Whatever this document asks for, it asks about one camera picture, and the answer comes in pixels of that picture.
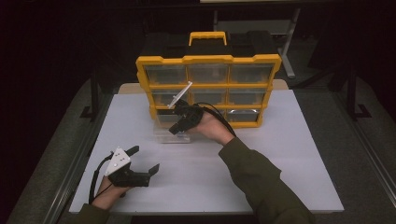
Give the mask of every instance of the white table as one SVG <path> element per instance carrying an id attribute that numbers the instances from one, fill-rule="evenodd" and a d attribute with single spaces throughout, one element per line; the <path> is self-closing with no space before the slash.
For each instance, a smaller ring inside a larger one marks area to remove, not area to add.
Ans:
<path id="1" fill-rule="evenodd" d="M 344 210 L 293 91 L 272 92 L 260 128 L 235 131 L 283 171 L 282 180 L 312 212 Z M 146 172 L 160 163 L 160 171 L 148 188 L 130 190 L 112 212 L 134 216 L 251 213 L 245 195 L 233 184 L 218 156 L 221 146 L 205 139 L 189 144 L 157 143 L 149 103 L 141 93 L 114 96 L 70 212 L 79 212 L 88 201 L 93 171 L 110 150 L 136 145 L 140 151 L 132 156 L 132 169 Z"/>

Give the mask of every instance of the person's right hand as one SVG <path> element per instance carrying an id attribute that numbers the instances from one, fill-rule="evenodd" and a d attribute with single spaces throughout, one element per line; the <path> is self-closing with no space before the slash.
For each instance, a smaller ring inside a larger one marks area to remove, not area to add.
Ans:
<path id="1" fill-rule="evenodd" d="M 200 123 L 196 127 L 189 129 L 188 133 L 201 133 L 223 146 L 234 138 L 218 119 L 207 112 L 204 112 Z"/>

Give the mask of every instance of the yellow carrying handle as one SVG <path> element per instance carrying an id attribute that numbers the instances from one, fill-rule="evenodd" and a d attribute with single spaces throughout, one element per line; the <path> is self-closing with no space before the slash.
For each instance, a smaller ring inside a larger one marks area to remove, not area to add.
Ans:
<path id="1" fill-rule="evenodd" d="M 190 33 L 190 42 L 189 46 L 191 46 L 193 39 L 217 39 L 222 38 L 224 41 L 224 45 L 227 45 L 227 40 L 225 38 L 225 32 L 222 31 L 214 31 L 214 32 L 191 32 Z"/>

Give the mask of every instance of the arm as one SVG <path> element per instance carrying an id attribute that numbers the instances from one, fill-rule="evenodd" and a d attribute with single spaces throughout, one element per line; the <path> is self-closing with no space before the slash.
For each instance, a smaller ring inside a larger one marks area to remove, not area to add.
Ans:
<path id="1" fill-rule="evenodd" d="M 104 176 L 92 204 L 85 203 L 71 224 L 105 224 L 110 216 L 111 207 L 129 189 L 113 186 L 110 180 Z"/>
<path id="2" fill-rule="evenodd" d="M 250 150 L 213 116 L 205 113 L 193 133 L 202 133 L 223 145 L 219 155 L 235 185 L 247 197 L 260 223 L 314 223 L 300 199 L 280 179 L 277 169 L 261 153 Z"/>

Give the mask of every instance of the wire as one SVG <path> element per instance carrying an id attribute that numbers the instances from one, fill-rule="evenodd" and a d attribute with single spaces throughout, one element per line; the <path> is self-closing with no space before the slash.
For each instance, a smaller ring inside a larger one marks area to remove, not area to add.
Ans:
<path id="1" fill-rule="evenodd" d="M 103 194 L 106 190 L 108 190 L 113 184 L 109 184 L 104 190 L 102 190 L 100 193 L 96 194 L 96 196 L 93 198 L 95 200 L 95 198 L 99 197 L 101 194 Z"/>
<path id="2" fill-rule="evenodd" d="M 107 156 L 106 158 L 104 158 L 104 159 L 100 162 L 100 164 L 99 164 L 98 168 L 95 170 L 95 172 L 93 172 L 93 177 L 92 177 L 92 182 L 91 182 L 91 188 L 90 188 L 90 196 L 89 196 L 89 200 L 88 200 L 89 203 L 92 203 L 93 200 L 95 199 L 95 197 L 93 196 L 93 193 L 94 193 L 94 191 L 95 191 L 96 180 L 98 179 L 100 168 L 102 167 L 103 163 L 105 163 L 106 161 L 111 160 L 112 157 L 113 157 L 113 152 L 111 152 L 111 154 L 110 154 L 109 156 Z"/>
<path id="3" fill-rule="evenodd" d="M 212 107 L 213 109 L 216 110 L 216 112 L 214 112 L 212 109 L 204 107 L 204 111 L 210 113 L 211 115 L 215 116 L 216 119 L 218 119 L 227 129 L 228 131 L 236 137 L 236 133 L 233 131 L 233 127 L 231 127 L 230 123 L 228 123 L 228 121 L 221 115 L 221 113 L 211 104 L 209 103 L 205 103 L 205 102 L 200 102 L 197 103 L 197 105 L 209 105 L 210 107 Z"/>

